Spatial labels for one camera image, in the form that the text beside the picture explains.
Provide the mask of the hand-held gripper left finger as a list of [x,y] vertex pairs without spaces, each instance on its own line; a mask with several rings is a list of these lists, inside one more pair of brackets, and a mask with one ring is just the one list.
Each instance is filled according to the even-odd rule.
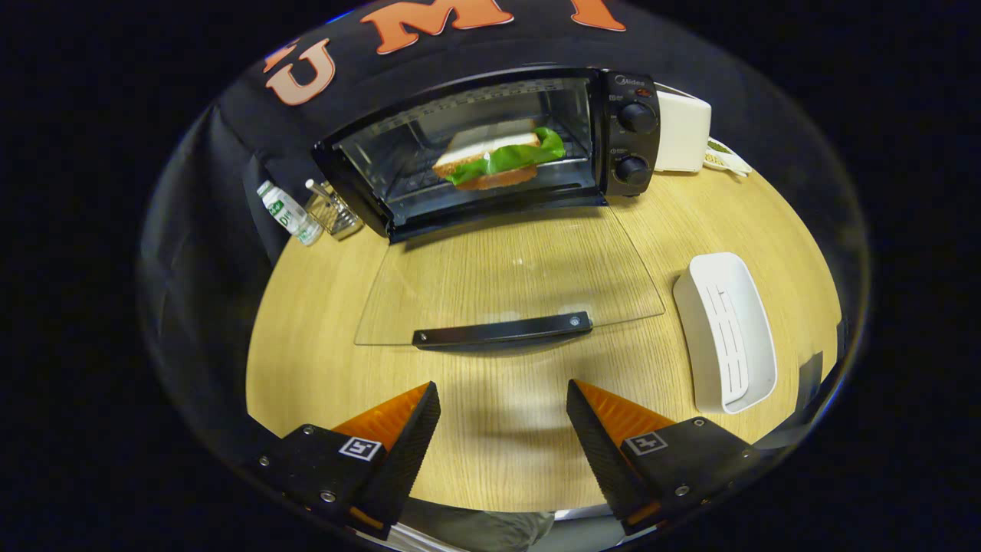
[[441,415],[434,382],[332,429],[298,426],[257,455],[273,493],[344,530],[388,534],[399,521]]

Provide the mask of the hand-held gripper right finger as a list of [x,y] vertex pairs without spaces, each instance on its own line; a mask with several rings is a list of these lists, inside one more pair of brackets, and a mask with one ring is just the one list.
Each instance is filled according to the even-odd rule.
[[705,417],[673,422],[571,379],[566,412],[609,509],[627,535],[679,523],[756,474],[760,452]]

